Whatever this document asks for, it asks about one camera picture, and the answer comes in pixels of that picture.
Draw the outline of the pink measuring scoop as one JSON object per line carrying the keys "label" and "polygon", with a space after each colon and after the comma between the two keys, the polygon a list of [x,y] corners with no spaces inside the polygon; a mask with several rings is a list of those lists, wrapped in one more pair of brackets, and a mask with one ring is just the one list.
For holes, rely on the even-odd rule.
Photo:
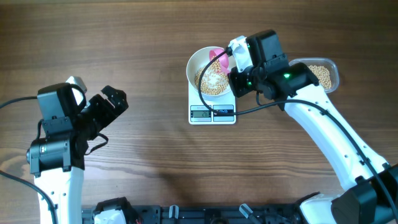
{"label": "pink measuring scoop", "polygon": [[[213,60],[215,57],[220,55],[224,51],[223,48],[212,48],[209,52],[209,59]],[[228,69],[229,67],[229,58],[227,54],[223,54],[220,56],[214,63],[213,65],[216,67],[217,71],[223,72],[225,74],[228,74],[230,70]]]}

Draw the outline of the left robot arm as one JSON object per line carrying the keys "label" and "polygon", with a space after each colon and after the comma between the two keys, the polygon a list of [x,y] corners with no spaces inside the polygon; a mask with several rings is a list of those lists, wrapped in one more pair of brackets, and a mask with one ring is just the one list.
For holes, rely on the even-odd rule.
{"label": "left robot arm", "polygon": [[81,223],[81,195],[85,156],[103,147],[89,147],[88,141],[109,139],[102,130],[128,108],[122,90],[106,86],[100,94],[78,103],[76,84],[59,83],[38,91],[45,137],[32,141],[27,161],[34,184],[40,189],[41,223]]}

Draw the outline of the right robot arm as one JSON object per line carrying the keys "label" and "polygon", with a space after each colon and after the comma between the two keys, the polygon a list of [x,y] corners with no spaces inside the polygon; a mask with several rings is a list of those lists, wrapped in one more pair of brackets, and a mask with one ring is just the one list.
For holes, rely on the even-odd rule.
{"label": "right robot arm", "polygon": [[318,78],[289,64],[273,30],[232,40],[236,66],[229,84],[236,97],[262,93],[298,122],[327,158],[344,192],[315,194],[299,204],[306,223],[387,223],[397,219],[397,167],[374,152],[333,106]]}

